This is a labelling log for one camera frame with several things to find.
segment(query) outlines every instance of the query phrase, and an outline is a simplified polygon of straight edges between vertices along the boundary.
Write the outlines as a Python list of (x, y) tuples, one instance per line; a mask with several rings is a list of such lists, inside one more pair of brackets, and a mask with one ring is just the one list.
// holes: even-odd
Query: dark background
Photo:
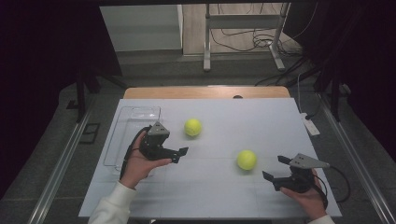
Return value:
[[(308, 29), (297, 39), (317, 63), (332, 50), (344, 32), (337, 27), (354, 10), (339, 2), (323, 6), (326, 9), (312, 26), (321, 27), (320, 32)], [(371, 1), (337, 60), (340, 78), (351, 89), (350, 105), (393, 159), (395, 9), (394, 1)], [(60, 90), (76, 82), (77, 73), (88, 67), (113, 76), (121, 73), (99, 7), (2, 3), (0, 22), (3, 196), (46, 130)]]

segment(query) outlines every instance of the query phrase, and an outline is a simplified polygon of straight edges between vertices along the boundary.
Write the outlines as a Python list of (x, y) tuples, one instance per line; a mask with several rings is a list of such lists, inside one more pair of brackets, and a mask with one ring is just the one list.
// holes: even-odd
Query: floor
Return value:
[[(212, 15), (279, 15), (281, 6), (282, 4), (280, 3), (211, 4), (209, 11)], [(205, 14), (205, 5), (183, 5), (183, 53), (185, 55), (204, 53)], [(268, 51), (268, 43), (264, 40), (257, 43), (258, 47), (255, 47), (253, 40), (271, 39), (274, 33), (275, 30), (266, 30), (265, 28), (258, 28), (256, 30), (213, 29), (210, 35), (211, 52)], [(300, 47), (287, 35), (282, 34), (280, 40), (284, 43), (283, 46), (288, 51), (300, 50)]]

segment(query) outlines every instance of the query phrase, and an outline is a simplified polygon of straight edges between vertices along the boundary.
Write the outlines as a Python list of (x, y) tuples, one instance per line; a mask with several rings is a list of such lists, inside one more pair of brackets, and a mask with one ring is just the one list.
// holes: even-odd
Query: tennis ball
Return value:
[(189, 136), (196, 136), (202, 130), (201, 122), (198, 119), (188, 119), (184, 123), (184, 132)]
[(238, 166), (243, 170), (251, 170), (256, 165), (257, 157), (251, 150), (242, 150), (238, 153)]

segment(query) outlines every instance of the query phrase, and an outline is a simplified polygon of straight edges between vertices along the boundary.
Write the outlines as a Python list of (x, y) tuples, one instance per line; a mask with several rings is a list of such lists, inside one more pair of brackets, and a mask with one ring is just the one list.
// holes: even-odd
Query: wire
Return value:
[(262, 7), (260, 8), (260, 13), (259, 14), (262, 14), (262, 8), (264, 7), (264, 3), (262, 3)]
[(274, 78), (274, 77), (279, 77), (279, 76), (280, 76), (280, 75), (276, 75), (276, 76), (272, 76), (272, 77), (266, 77), (266, 78), (264, 78), (264, 79), (262, 79), (262, 80), (256, 82), (256, 84), (254, 84), (254, 86), (257, 87), (260, 83), (262, 83), (262, 82), (264, 82), (264, 81), (266, 81), (266, 80), (272, 79), (272, 78)]
[(282, 42), (282, 41), (280, 41), (280, 40), (278, 40), (278, 52), (280, 53), (280, 54), (282, 54), (282, 55), (284, 55), (284, 56), (291, 56), (291, 57), (294, 57), (294, 56), (303, 56), (303, 52), (301, 51), (301, 50), (296, 50), (295, 52), (290, 52), (290, 51), (286, 51), (284, 48), (283, 48), (283, 44), (285, 43), (285, 42)]
[(299, 68), (301, 65), (303, 65), (306, 61), (308, 61), (308, 58), (303, 56), (301, 57), (296, 63), (294, 63), (294, 65), (292, 65), (290, 68), (288, 68), (288, 70), (286, 70), (286, 72), (284, 72), (283, 74), (280, 75), (279, 79), (276, 81), (275, 85), (277, 86), (279, 84), (279, 81), (285, 77), (287, 74), (291, 73), (292, 71), (296, 70), (297, 68)]
[(275, 12), (275, 14), (277, 13), (277, 11), (276, 11), (276, 9), (274, 8), (274, 4), (273, 3), (270, 3), (271, 4), (271, 7), (272, 7), (272, 9), (274, 10), (274, 12)]
[(334, 167), (334, 166), (330, 166), (330, 168), (332, 168), (332, 169), (334, 169), (336, 172), (338, 172), (338, 174), (340, 174), (340, 175), (345, 179), (345, 181), (346, 181), (346, 187), (347, 187), (346, 196), (345, 196), (343, 199), (340, 199), (340, 200), (337, 200), (337, 201), (336, 201), (337, 203), (344, 203), (344, 202), (346, 202), (346, 201), (349, 199), (350, 193), (351, 193), (351, 188), (350, 188), (349, 181), (347, 180), (346, 175), (344, 175), (344, 173), (343, 173), (342, 171), (340, 171), (339, 169), (337, 169), (337, 168)]
[(322, 183), (322, 185), (323, 185), (323, 187), (324, 187), (324, 194), (326, 195), (326, 197), (327, 197), (327, 187), (326, 187), (326, 184), (324, 183), (324, 181), (320, 178), (320, 177), (318, 177), (317, 175), (314, 175), (314, 177), (316, 177), (318, 180), (320, 180), (320, 182)]
[(282, 7), (280, 8), (280, 11), (282, 11), (282, 9), (283, 9), (283, 4), (285, 4), (285, 3), (282, 3)]
[(134, 136), (134, 140), (132, 141), (131, 145), (128, 146), (128, 149), (126, 150), (126, 153), (125, 153), (125, 156), (124, 156), (124, 160), (123, 160), (123, 162), (122, 162), (122, 167), (121, 167), (121, 171), (120, 171), (120, 179), (122, 179), (122, 177), (123, 177), (123, 175), (124, 175), (126, 166), (127, 166), (127, 164), (128, 164), (128, 159), (129, 159), (129, 157), (131, 156), (132, 152), (136, 149), (136, 148), (133, 148), (134, 142), (136, 142), (137, 137), (140, 136), (140, 134), (141, 134), (143, 131), (146, 131), (146, 132), (147, 132), (147, 131), (149, 130), (149, 128), (150, 128), (150, 127), (145, 127), (145, 128), (143, 128), (143, 129), (141, 129), (141, 130)]
[(256, 48), (266, 48), (266, 47), (271, 45), (273, 39), (270, 39), (270, 38), (261, 39), (261, 38), (259, 38), (260, 36), (268, 36), (268, 37), (274, 38), (273, 35), (266, 35), (266, 34), (255, 35), (255, 31), (254, 31), (253, 32), (253, 39), (252, 39), (254, 47), (256, 47)]
[(210, 34), (212, 35), (213, 41), (215, 41), (216, 44), (218, 44), (218, 45), (220, 45), (220, 46), (223, 46), (223, 47), (225, 47), (225, 48), (228, 48), (228, 49), (233, 49), (233, 50), (241, 51), (241, 52), (247, 52), (247, 51), (251, 51), (251, 50), (253, 50), (253, 49), (256, 48), (256, 47), (253, 47), (253, 48), (251, 48), (251, 49), (235, 49), (235, 48), (233, 48), (233, 47), (231, 47), (231, 46), (227, 46), (227, 45), (224, 45), (224, 44), (220, 44), (220, 43), (215, 39), (215, 37), (213, 36), (212, 30), (210, 30)]
[(221, 32), (222, 32), (224, 35), (242, 35), (242, 34), (251, 33), (251, 32), (255, 32), (255, 31), (267, 31), (267, 30), (272, 30), (272, 29), (249, 30), (249, 31), (242, 31), (242, 32), (233, 33), (233, 34), (225, 34), (225, 33), (223, 32), (223, 29), (221, 29)]
[(253, 3), (250, 3), (250, 10), (247, 12), (247, 14), (248, 14), (248, 13), (251, 11), (252, 7), (253, 7), (253, 12), (254, 12), (254, 6), (253, 6)]
[(312, 13), (311, 19), (309, 20), (308, 24), (305, 26), (305, 28), (299, 34), (295, 35), (291, 39), (294, 39), (295, 37), (301, 35), (303, 32), (305, 32), (306, 29), (308, 29), (309, 25), (311, 24), (312, 20), (314, 19), (314, 16), (315, 16), (315, 14), (317, 12), (317, 8), (318, 8), (318, 2), (315, 4), (314, 12)]
[(307, 115), (307, 116), (305, 117), (305, 119), (312, 119), (312, 118), (319, 112), (320, 106), (321, 106), (321, 103), (319, 102), (319, 103), (318, 103), (318, 106), (317, 106), (317, 109), (315, 110), (315, 113), (314, 113), (314, 114), (311, 114), (311, 115)]
[(323, 191), (316, 184), (312, 184), (312, 189), (316, 190), (317, 193), (320, 195), (320, 198), (323, 201), (323, 207), (324, 207), (324, 209), (326, 209), (327, 205), (329, 205), (329, 201), (327, 200), (327, 191), (326, 191), (326, 194), (324, 194)]

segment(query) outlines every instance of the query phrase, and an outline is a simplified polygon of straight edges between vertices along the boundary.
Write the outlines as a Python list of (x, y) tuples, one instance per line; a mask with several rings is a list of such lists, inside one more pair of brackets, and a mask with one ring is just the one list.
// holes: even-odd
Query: gray carpet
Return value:
[[(264, 55), (214, 55), (212, 70), (203, 71), (201, 57), (182, 57), (174, 52), (162, 54), (121, 53), (119, 55), (124, 77), (118, 79), (130, 86), (196, 86), (196, 85), (254, 85), (265, 77), (280, 74), (275, 69), (269, 54)], [(290, 66), (297, 58), (286, 58)], [(118, 100), (122, 98), (123, 89), (98, 78), (101, 92), (96, 99), (89, 123), (100, 123), (99, 133), (93, 144), (79, 144), (73, 159), (64, 175), (64, 180), (56, 193), (44, 223), (86, 223), (87, 219), (78, 218), (79, 208), (84, 200), (88, 186), (98, 162), (103, 144), (106, 140), (111, 120)], [(263, 82), (262, 85), (274, 83), (275, 79)], [(318, 97), (312, 91), (315, 77), (304, 80), (300, 85), (300, 103), (303, 112), (313, 114), (318, 108)], [(290, 94), (298, 101), (297, 87), (290, 88)], [(60, 103), (47, 131), (43, 134), (35, 152), (25, 164), (17, 179), (0, 202), (0, 220), (4, 223), (26, 223), (35, 204), (46, 185), (51, 171), (64, 150), (71, 132), (75, 128), (77, 111), (69, 110), (67, 104), (76, 100), (74, 85), (65, 88), (60, 94)], [(396, 165), (380, 146), (370, 132), (354, 115), (346, 98), (340, 100), (340, 118), (356, 145), (359, 153), (375, 180), (387, 198), (389, 207), (396, 208)], [(341, 169), (348, 177), (352, 192), (350, 199), (340, 203), (342, 218), (336, 223), (380, 223), (371, 200), (349, 164), (345, 151), (338, 141), (333, 129), (320, 109), (312, 118), (317, 125), (320, 136), (312, 137), (312, 143), (321, 160)], [(336, 198), (342, 198), (346, 192), (344, 180), (331, 170), (326, 171), (331, 188)], [(273, 220), (273, 223), (304, 223), (304, 220)]]

